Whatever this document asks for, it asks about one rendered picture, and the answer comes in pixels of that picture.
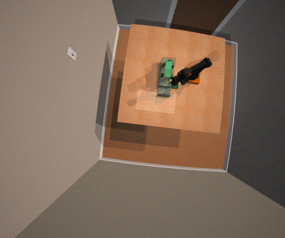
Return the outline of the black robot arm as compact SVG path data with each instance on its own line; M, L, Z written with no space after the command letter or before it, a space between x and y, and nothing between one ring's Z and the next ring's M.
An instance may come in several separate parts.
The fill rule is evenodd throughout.
M190 75L190 80L195 80L198 78L199 73L202 72L203 69L208 68L212 65L212 62L209 58L204 58L201 62L197 63L196 65L193 65L190 68L184 68L180 70L174 77L172 77L173 83L180 82L181 85L185 85L187 83L187 77Z

